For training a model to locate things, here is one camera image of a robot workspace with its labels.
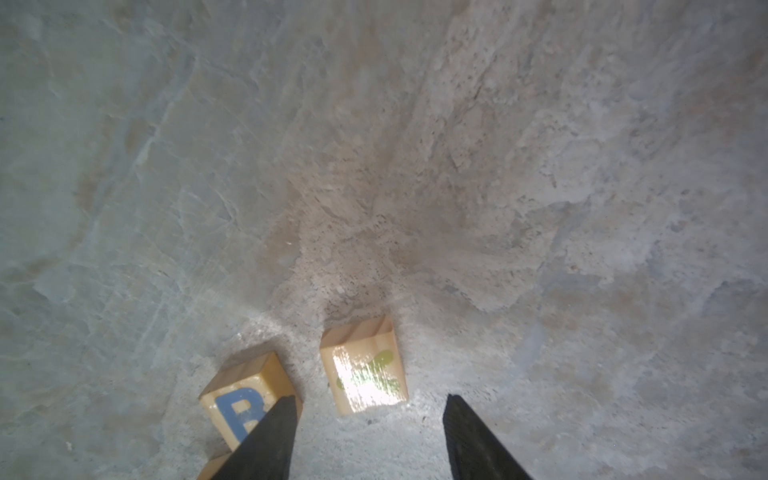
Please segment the grooved plain wooden block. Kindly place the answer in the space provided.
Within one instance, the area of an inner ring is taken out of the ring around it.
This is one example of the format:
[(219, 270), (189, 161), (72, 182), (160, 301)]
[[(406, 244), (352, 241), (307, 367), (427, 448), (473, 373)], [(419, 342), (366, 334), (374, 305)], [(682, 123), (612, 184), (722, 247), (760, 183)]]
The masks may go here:
[(210, 460), (202, 468), (197, 476), (197, 480), (211, 480), (216, 473), (222, 468), (222, 466), (229, 459), (230, 454), (226, 454), (215, 459)]

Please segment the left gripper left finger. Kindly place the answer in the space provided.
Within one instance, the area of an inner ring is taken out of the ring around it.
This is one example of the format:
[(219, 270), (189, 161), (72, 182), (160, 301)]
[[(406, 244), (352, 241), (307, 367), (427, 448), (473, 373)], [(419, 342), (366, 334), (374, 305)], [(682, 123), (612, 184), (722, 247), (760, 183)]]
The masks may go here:
[(297, 425), (296, 397), (280, 398), (214, 473), (212, 479), (288, 479)]

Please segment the letter Y wooden block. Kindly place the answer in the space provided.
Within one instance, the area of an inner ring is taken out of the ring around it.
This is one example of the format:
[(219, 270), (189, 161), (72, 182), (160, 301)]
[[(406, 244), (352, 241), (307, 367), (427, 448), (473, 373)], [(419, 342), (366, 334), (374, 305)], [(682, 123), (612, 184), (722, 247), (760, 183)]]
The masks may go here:
[(409, 399), (391, 315), (328, 328), (319, 351), (340, 415)]

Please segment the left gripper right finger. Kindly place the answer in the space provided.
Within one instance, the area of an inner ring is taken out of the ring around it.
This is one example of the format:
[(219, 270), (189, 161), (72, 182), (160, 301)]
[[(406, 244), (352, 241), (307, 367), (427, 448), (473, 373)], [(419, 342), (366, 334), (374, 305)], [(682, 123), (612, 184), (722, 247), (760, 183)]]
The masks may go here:
[(449, 394), (443, 427), (456, 480), (532, 480), (467, 402)]

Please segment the letter R wooden block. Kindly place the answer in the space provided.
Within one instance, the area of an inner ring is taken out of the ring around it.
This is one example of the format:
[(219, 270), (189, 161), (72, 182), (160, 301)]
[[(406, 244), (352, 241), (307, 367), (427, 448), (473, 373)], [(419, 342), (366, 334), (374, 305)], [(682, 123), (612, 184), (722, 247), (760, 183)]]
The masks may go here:
[(282, 397), (294, 396), (297, 416), (302, 400), (278, 354), (269, 351), (217, 373), (199, 395), (199, 402), (231, 451)]

